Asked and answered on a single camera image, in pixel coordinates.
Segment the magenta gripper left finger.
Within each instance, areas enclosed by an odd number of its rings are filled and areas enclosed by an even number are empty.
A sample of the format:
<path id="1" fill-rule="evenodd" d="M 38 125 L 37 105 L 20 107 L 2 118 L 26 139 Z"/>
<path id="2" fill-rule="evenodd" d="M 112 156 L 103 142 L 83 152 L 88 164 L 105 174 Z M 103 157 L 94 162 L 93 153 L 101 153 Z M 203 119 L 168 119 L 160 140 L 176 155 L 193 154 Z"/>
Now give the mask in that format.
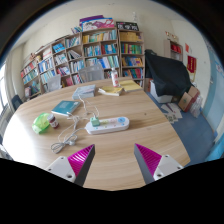
<path id="1" fill-rule="evenodd" d="M 92 144 L 69 157 L 58 157 L 46 170 L 78 186 L 83 186 L 94 156 L 95 145 Z"/>

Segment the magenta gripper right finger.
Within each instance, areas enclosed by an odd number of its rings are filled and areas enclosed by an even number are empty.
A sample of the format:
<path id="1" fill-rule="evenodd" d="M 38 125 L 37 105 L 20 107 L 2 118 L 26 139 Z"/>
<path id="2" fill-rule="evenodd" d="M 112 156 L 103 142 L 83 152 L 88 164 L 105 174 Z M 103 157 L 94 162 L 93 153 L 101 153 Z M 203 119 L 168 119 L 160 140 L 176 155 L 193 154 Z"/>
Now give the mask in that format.
<path id="1" fill-rule="evenodd" d="M 183 168 L 183 166 L 170 155 L 160 155 L 139 144 L 134 145 L 134 155 L 145 184 L 157 181 Z"/>

